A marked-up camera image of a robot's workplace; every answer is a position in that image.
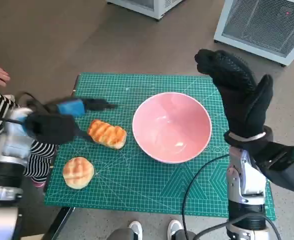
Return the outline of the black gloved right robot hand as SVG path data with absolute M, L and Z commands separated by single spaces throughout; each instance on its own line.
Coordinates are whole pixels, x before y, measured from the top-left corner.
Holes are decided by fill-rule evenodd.
M 273 96 L 273 79 L 265 74 L 256 82 L 248 65 L 224 50 L 200 49 L 197 70 L 212 78 L 218 89 L 229 131 L 241 138 L 263 133 L 266 111 Z

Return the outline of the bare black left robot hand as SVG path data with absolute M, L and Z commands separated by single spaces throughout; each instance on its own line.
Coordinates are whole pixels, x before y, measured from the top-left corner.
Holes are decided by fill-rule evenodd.
M 105 99 L 65 97 L 44 104 L 44 108 L 51 114 L 48 124 L 44 127 L 44 134 L 38 141 L 61 145 L 73 141 L 76 137 L 92 142 L 92 138 L 81 130 L 75 118 L 85 115 L 87 111 L 104 111 L 118 106 Z

